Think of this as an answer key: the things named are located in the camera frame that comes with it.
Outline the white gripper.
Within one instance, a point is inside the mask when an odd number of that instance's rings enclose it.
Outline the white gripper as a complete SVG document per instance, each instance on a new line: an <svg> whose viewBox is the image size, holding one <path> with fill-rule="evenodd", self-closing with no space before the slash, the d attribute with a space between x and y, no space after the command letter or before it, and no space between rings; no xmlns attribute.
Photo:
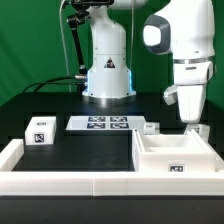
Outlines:
<svg viewBox="0 0 224 224"><path fill-rule="evenodd" d="M188 123L185 132L194 130L199 133L198 122L205 103L206 86L212 76L211 61L174 64L174 84L177 86L180 118L184 123Z"/></svg>

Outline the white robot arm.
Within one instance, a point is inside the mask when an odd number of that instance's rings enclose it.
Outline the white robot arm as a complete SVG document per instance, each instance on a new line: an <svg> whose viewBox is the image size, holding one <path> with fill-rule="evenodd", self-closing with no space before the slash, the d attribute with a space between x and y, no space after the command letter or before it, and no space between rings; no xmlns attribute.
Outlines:
<svg viewBox="0 0 224 224"><path fill-rule="evenodd" d="M126 32L108 17L106 6L92 6L87 11L93 65L83 95L101 103L128 99L135 91L126 66ZM178 104L181 121L189 129L199 128L207 82L215 71L214 34L212 0L170 0L144 24L146 48L153 54L172 55L174 84L164 92L164 100Z"/></svg>

